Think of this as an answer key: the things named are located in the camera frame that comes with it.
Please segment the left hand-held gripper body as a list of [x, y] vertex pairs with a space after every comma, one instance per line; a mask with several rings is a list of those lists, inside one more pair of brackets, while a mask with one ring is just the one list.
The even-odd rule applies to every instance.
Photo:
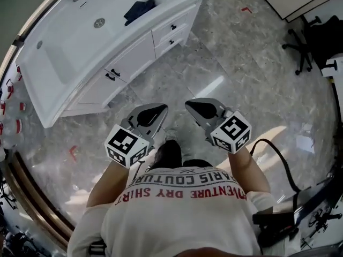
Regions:
[[125, 168], [148, 155], [154, 144], [155, 130], [138, 122], [123, 120], [113, 129], [104, 142], [107, 156]]

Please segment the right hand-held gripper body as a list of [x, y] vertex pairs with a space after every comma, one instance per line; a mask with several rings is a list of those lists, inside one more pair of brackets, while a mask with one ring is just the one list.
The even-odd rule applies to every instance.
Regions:
[[211, 133], [213, 146], [222, 148], [231, 154], [236, 154], [251, 138], [251, 125], [239, 111], [224, 117]]

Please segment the person's right forearm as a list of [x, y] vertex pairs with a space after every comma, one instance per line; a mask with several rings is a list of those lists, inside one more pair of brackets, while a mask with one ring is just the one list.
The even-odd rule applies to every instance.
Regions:
[[245, 193], [271, 192], [266, 176], [245, 147], [235, 154], [228, 153], [228, 159], [232, 176]]

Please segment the person's left forearm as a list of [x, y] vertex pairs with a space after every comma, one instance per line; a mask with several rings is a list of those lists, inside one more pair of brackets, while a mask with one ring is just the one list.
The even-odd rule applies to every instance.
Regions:
[[113, 203], [125, 190], [128, 178], [129, 169], [112, 161], [90, 192], [86, 207]]

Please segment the black trousers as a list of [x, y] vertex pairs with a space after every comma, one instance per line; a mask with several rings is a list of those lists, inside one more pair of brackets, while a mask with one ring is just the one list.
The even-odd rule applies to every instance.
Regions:
[[167, 140], [161, 145], [155, 155], [154, 163], [150, 170], [154, 169], [176, 169], [181, 167], [213, 167], [210, 163], [200, 159], [191, 159], [182, 162], [182, 152], [176, 140]]

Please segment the white cabinet door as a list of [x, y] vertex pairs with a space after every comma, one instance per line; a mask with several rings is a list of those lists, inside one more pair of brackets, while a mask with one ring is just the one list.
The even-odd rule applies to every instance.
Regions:
[[130, 83], [156, 60], [152, 32], [148, 31], [104, 66], [110, 74]]
[[96, 104], [104, 108], [125, 86], [125, 81], [102, 69], [88, 81], [77, 103]]

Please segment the white vanity cabinet with sink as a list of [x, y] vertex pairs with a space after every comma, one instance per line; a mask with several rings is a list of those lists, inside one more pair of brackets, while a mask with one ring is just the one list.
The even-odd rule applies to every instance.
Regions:
[[[155, 0], [156, 7], [124, 26], [136, 1], [59, 0], [25, 40], [16, 64], [45, 128], [117, 53], [166, 18], [202, 0]], [[94, 28], [104, 18], [101, 28]]]

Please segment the white printed T-shirt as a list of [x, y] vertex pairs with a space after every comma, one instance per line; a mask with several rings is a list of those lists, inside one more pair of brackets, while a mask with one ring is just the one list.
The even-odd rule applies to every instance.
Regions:
[[105, 257], [175, 257], [211, 247], [257, 255], [252, 216], [275, 201], [245, 193], [215, 167], [154, 169], [134, 180], [111, 204], [87, 208], [68, 244], [68, 257], [89, 257], [101, 243]]

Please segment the wooden door threshold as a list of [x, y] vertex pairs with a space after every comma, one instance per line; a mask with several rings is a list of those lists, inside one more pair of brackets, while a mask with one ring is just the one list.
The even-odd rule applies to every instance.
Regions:
[[74, 225], [40, 189], [19, 152], [9, 152], [4, 161], [4, 178], [16, 202], [52, 242], [66, 251]]

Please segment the black waist pack device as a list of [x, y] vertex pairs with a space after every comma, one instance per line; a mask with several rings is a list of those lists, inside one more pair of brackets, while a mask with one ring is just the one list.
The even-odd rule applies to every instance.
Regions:
[[258, 243], [261, 247], [271, 247], [284, 238], [293, 238], [298, 233], [299, 222], [293, 212], [274, 213], [272, 208], [259, 211], [252, 216], [253, 224], [258, 225]]

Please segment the group of red white items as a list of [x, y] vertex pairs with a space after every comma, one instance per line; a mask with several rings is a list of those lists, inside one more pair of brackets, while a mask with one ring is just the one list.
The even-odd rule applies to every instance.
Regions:
[[20, 141], [23, 118], [29, 111], [29, 97], [20, 67], [15, 64], [8, 71], [0, 90], [0, 145], [7, 149]]

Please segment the dark folded cloth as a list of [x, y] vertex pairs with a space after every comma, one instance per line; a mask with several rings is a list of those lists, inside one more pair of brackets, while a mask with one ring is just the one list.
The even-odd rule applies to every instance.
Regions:
[[126, 22], [124, 26], [128, 26], [133, 21], [144, 15], [146, 12], [156, 7], [155, 0], [136, 1], [129, 11], [124, 15]]

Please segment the black tripod rig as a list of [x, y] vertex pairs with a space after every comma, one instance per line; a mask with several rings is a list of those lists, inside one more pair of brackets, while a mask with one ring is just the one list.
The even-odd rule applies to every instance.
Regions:
[[331, 214], [332, 208], [320, 208], [314, 212], [309, 220], [308, 228], [312, 229], [309, 235], [301, 239], [301, 250], [304, 250], [306, 247], [313, 248], [310, 245], [312, 238], [315, 234], [325, 232], [328, 227], [328, 221], [334, 219], [341, 219], [342, 214]]

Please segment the black office chair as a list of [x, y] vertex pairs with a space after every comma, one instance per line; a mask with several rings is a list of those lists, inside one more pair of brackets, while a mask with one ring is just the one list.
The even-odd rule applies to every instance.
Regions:
[[307, 71], [310, 72], [312, 70], [311, 61], [314, 61], [320, 70], [333, 69], [337, 71], [337, 61], [328, 63], [327, 60], [335, 55], [343, 54], [343, 20], [336, 15], [333, 15], [325, 23], [318, 16], [311, 22], [308, 22], [304, 16], [301, 16], [301, 19], [304, 24], [302, 34], [305, 42], [302, 42], [291, 28], [287, 33], [294, 37], [297, 44], [284, 43], [282, 45], [283, 49], [291, 48], [300, 54], [300, 68], [295, 71], [295, 74], [300, 75], [305, 62], [308, 63]]

